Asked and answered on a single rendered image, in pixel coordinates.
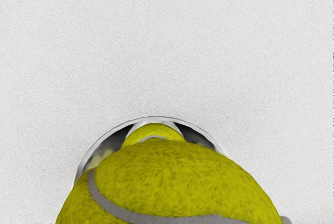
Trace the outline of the yellow-green tennis ball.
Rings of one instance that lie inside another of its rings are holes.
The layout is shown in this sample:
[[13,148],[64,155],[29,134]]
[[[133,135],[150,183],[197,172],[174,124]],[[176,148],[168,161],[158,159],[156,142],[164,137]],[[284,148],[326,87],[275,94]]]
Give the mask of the yellow-green tennis ball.
[[233,160],[186,141],[149,139],[110,154],[75,183],[55,224],[283,224]]
[[125,138],[121,148],[125,148],[149,139],[167,139],[184,142],[185,138],[175,129],[161,123],[150,123],[139,127]]

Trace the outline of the clear plastic tube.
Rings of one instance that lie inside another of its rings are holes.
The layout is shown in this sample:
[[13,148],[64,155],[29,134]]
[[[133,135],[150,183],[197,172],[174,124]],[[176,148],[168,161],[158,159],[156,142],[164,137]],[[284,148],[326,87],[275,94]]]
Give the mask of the clear plastic tube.
[[187,141],[194,144],[201,144],[209,147],[218,153],[229,157],[222,145],[216,141],[210,134],[200,127],[181,119],[167,116],[147,116],[134,120],[126,121],[102,135],[85,153],[76,171],[73,180],[75,184],[78,179],[88,170],[88,164],[91,160],[102,155],[107,149],[117,151],[120,149],[126,137],[136,129],[151,123],[161,123],[177,131]]

